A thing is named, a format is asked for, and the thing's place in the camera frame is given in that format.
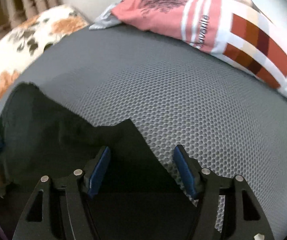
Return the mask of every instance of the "cream fabric with orange flowers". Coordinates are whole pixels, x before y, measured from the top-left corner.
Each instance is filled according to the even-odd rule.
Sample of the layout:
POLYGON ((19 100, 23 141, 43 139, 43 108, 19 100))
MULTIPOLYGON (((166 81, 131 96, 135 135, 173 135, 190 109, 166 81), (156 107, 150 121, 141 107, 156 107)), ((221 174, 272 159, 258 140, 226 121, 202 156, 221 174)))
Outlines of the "cream fabric with orange flowers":
POLYGON ((60 5, 23 22, 0 40, 0 98, 13 81, 50 46, 88 22, 60 5))

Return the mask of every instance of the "metal pin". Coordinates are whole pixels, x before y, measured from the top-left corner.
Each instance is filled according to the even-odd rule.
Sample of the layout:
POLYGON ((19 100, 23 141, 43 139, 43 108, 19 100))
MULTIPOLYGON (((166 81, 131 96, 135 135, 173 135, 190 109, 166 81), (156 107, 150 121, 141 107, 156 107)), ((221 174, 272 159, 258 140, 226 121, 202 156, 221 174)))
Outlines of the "metal pin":
POLYGON ((202 173, 205 174, 205 175, 209 175, 210 174, 210 169, 203 168, 202 169, 202 173))
POLYGON ((75 170, 75 171, 73 172, 73 174, 75 174, 76 176, 79 176, 79 175, 82 174, 82 170, 77 169, 77 170, 75 170))
POLYGON ((47 175, 41 177, 42 182, 47 182, 49 177, 47 175))
POLYGON ((243 181, 243 177, 241 175, 237 175, 236 176, 236 180, 239 181, 239 182, 242 182, 243 181))
POLYGON ((262 234, 256 234, 254 240, 265 240, 265 236, 262 234))

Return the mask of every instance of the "blue gripper pad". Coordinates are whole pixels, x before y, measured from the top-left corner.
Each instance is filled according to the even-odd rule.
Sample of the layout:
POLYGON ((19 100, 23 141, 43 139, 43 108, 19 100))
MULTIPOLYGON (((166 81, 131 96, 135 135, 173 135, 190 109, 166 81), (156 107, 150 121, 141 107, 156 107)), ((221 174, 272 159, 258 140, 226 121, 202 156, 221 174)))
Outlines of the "blue gripper pad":
POLYGON ((98 194, 99 188, 108 169, 110 158, 110 149, 109 147, 106 147, 89 179, 89 190, 87 194, 90 198, 93 198, 95 195, 98 194))
POLYGON ((178 171, 181 176, 181 180, 184 183, 187 194, 193 199, 196 199, 198 192, 195 189, 195 179, 190 171, 188 164, 186 163, 178 146, 174 149, 174 161, 177 165, 178 171))

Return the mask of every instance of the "pillow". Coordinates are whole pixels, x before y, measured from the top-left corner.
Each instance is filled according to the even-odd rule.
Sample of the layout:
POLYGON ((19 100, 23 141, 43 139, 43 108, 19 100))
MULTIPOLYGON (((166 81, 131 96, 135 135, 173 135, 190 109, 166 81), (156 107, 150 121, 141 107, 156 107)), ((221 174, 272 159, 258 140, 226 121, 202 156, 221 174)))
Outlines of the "pillow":
POLYGON ((72 7, 60 5, 18 25, 0 40, 0 98, 42 53, 88 22, 72 7))

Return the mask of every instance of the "gray mattress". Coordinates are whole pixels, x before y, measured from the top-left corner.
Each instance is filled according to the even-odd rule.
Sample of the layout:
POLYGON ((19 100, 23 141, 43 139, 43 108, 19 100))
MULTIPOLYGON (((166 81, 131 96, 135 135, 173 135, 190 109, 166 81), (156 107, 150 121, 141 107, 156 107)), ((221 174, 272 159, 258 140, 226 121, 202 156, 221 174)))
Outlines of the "gray mattress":
MULTIPOLYGON (((276 240, 287 235, 287 100, 255 78, 182 41, 122 25, 70 35, 19 82, 37 84, 93 125, 131 118, 179 183, 177 144, 219 175, 243 175, 276 240)), ((221 198, 218 229, 223 209, 221 198)))

